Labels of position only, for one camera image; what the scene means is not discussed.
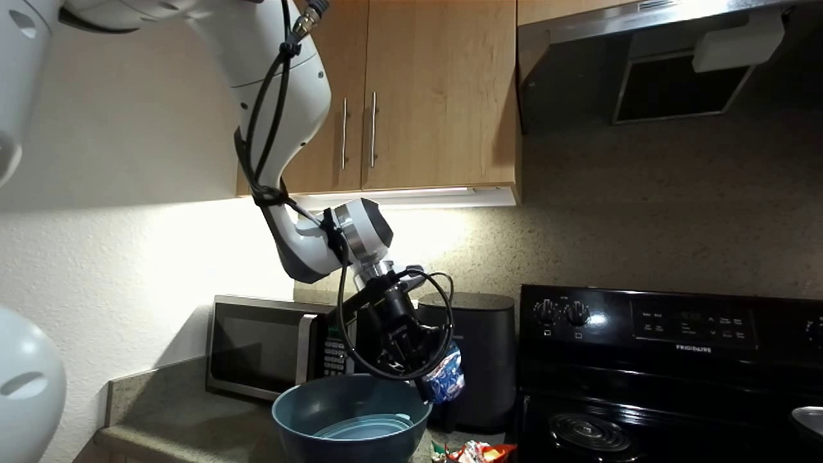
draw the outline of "kitchen counter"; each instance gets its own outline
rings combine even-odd
[[[426,430],[412,463],[432,459],[432,440],[461,448],[466,440],[501,443],[499,435]],[[81,448],[80,463],[277,463],[270,403],[205,390],[204,360],[107,383],[105,426]]]

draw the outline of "microwave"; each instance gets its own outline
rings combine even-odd
[[[272,401],[308,378],[351,373],[331,305],[216,295],[205,387]]]

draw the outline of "cabinet door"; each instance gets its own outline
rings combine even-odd
[[[366,187],[511,184],[515,1],[369,0]]]
[[[314,31],[331,82],[331,108],[318,133],[286,166],[294,193],[359,187],[366,19],[367,0],[342,0],[331,1]]]

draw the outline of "control panel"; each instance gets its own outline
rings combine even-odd
[[[520,355],[535,362],[596,353],[623,364],[652,353],[823,373],[823,301],[813,299],[522,286],[520,304]]]
[[[745,308],[632,308],[632,324],[637,340],[755,346],[750,310]]]
[[[351,373],[351,360],[344,353],[342,335],[337,324],[330,320],[323,346],[321,346],[321,374],[348,374]]]
[[[610,342],[618,335],[620,295],[601,290],[535,290],[522,310],[533,340]]]

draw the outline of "black stove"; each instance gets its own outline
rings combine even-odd
[[[823,463],[823,301],[522,286],[516,380],[516,459]]]

